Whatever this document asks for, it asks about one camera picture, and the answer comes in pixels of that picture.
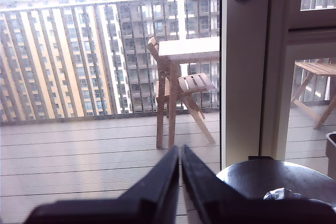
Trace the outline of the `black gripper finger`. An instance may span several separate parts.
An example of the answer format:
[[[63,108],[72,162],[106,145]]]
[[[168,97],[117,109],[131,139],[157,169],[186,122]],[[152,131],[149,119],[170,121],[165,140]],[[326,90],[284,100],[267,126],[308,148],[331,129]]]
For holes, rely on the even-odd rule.
[[[184,145],[182,174],[187,192],[203,223],[247,223],[247,198],[221,181],[212,170]]]
[[[113,223],[175,223],[179,195],[179,149],[173,146],[117,200]]]

